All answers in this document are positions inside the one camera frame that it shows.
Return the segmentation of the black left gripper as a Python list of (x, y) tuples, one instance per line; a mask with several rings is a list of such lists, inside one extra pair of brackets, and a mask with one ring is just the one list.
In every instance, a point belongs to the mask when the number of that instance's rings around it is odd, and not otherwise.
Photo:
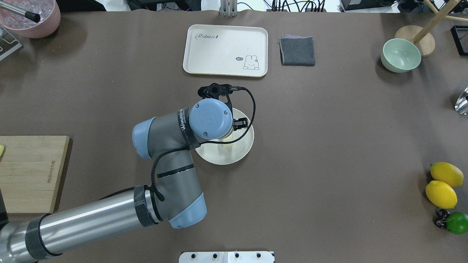
[(247, 118), (233, 119), (233, 131), (244, 129), (249, 126), (249, 120)]

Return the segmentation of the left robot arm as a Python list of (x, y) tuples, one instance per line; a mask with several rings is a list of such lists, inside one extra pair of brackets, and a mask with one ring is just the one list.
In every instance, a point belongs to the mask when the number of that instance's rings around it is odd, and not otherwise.
[(133, 145), (151, 159), (151, 184), (105, 196), (88, 205), (30, 222), (2, 216), (1, 262), (36, 263), (94, 241), (167, 221), (172, 228), (192, 226), (207, 213), (191, 151), (220, 144), (235, 130), (249, 130), (252, 119), (235, 119), (230, 103), (208, 98), (135, 125)]

